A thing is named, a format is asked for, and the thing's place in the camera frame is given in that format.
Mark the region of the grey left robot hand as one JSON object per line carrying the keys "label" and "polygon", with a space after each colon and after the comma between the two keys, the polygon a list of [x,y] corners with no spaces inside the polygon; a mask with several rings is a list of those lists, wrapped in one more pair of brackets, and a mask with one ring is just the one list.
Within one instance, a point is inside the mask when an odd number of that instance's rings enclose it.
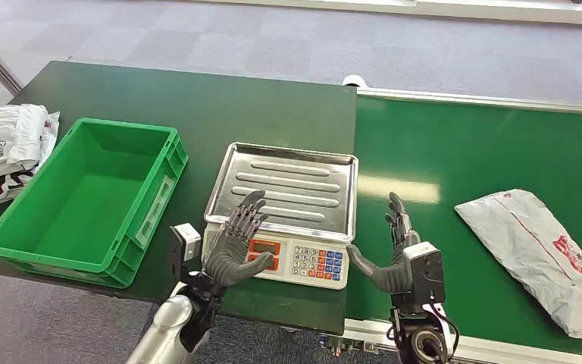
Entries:
{"label": "grey left robot hand", "polygon": [[274,255],[260,253],[249,261],[250,240],[257,233],[268,214],[260,209],[266,204],[265,191],[251,192],[233,210],[212,240],[212,250],[204,265],[204,272],[222,287],[231,287],[263,272],[273,262]]}

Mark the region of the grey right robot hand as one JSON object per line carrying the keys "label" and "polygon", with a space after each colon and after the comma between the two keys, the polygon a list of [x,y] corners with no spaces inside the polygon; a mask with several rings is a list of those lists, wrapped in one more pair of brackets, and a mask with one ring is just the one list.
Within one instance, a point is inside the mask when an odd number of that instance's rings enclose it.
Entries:
{"label": "grey right robot hand", "polygon": [[389,225],[393,244],[392,260],[389,266],[379,267],[366,259],[353,244],[346,247],[349,261],[366,276],[376,288],[385,293],[401,293],[411,290],[412,279],[408,273],[404,249],[421,242],[419,233],[412,228],[405,203],[395,192],[389,193],[389,212],[384,215]]}

